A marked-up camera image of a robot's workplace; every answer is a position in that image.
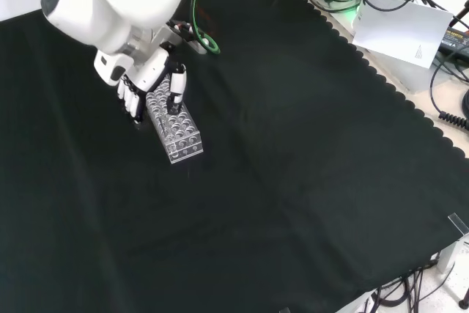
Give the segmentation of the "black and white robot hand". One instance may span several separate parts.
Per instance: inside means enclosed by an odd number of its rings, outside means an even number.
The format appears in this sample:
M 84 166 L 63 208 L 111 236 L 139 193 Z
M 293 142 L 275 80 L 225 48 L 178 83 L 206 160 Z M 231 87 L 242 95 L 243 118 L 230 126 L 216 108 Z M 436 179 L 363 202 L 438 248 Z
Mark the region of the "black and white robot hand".
M 182 109 L 183 95 L 187 83 L 186 67 L 170 59 L 174 46 L 168 42 L 159 46 L 142 65 L 126 54 L 108 55 L 98 51 L 94 66 L 97 74 L 109 86 L 117 89 L 117 97 L 123 102 L 125 111 L 135 123 L 143 119 L 146 96 L 154 92 L 165 77 L 170 78 L 166 108 L 170 115 Z

